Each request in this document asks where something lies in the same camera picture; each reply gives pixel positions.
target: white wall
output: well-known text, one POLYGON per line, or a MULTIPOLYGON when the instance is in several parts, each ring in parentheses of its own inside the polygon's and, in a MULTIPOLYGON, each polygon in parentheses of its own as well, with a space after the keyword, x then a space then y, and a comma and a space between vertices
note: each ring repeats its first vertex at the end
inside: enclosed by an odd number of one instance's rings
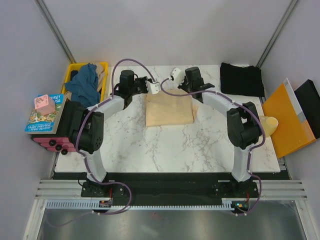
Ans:
MULTIPOLYGON (((320 93, 320 1, 302 0, 262 66, 268 95, 288 77, 293 89, 307 79, 320 93)), ((286 156, 289 172, 303 182, 320 226, 320 142, 286 156)))
POLYGON ((77 62, 152 66, 255 65, 290 0, 44 2, 77 62))
POLYGON ((0 2, 0 235, 20 240, 53 154, 24 134, 41 93, 57 93, 69 61, 33 0, 0 2))

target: blue towel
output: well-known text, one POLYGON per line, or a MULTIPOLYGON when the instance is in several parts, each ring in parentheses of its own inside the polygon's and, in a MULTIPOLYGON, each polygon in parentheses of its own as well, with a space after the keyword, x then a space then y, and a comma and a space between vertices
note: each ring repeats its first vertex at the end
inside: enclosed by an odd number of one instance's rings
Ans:
POLYGON ((65 83, 65 88, 72 93, 71 101, 81 103, 85 108, 91 107, 100 102, 98 88, 98 75, 96 65, 87 64, 80 68, 72 81, 65 83))

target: pink box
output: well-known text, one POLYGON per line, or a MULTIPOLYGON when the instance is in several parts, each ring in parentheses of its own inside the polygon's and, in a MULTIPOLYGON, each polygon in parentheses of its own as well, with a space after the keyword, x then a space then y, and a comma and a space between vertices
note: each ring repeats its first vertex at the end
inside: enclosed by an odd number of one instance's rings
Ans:
POLYGON ((51 97, 46 94, 34 99, 34 109, 41 115, 47 115, 56 111, 56 105, 51 97))

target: table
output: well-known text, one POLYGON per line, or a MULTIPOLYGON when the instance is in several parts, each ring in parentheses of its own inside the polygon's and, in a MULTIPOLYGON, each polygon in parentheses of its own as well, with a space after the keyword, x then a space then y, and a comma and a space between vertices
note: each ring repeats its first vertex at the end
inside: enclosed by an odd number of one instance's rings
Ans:
MULTIPOLYGON (((148 66, 159 82, 174 68, 185 70, 193 66, 148 66)), ((220 66, 198 65, 205 83, 212 83, 220 91, 220 66)), ((148 73, 140 66, 119 66, 114 84, 119 82, 122 70, 133 70, 139 77, 148 73)), ((113 67, 109 67, 111 85, 113 67)), ((168 82, 166 88, 176 88, 168 82)), ((253 102, 259 115, 264 115, 260 99, 241 95, 228 95, 237 103, 253 102)), ((210 106, 197 102, 196 120, 193 124, 146 127, 145 95, 133 97, 132 103, 114 114, 104 123, 104 137, 100 148, 107 172, 122 173, 187 173, 231 172, 234 164, 234 146, 227 134, 227 119, 210 106)), ((253 151, 253 172, 279 172, 280 167, 272 140, 253 151)), ((56 172, 86 172, 81 156, 76 152, 58 156, 56 172)))

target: yellow bin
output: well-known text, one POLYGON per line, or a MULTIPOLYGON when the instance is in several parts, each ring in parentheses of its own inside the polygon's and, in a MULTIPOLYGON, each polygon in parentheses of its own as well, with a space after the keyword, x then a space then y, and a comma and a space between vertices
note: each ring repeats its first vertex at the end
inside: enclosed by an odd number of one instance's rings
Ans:
MULTIPOLYGON (((79 71, 80 68, 86 64, 88 64, 88 63, 72 63, 72 64, 70 64, 68 67, 68 71, 66 73, 65 79, 64 79, 64 83, 67 83, 70 81, 71 71, 74 71, 74 70, 79 71)), ((108 76, 108 63, 107 62, 100 62, 100 64, 104 68, 104 72, 105 72, 104 78, 102 80, 102 89, 101 89, 101 98, 100 98, 100 102, 102 102, 104 100, 105 91, 106 91, 107 76, 108 76)), ((61 93, 66 94, 66 92, 67 92, 67 89, 65 87, 65 84, 63 84, 63 88, 62 88, 61 93)))

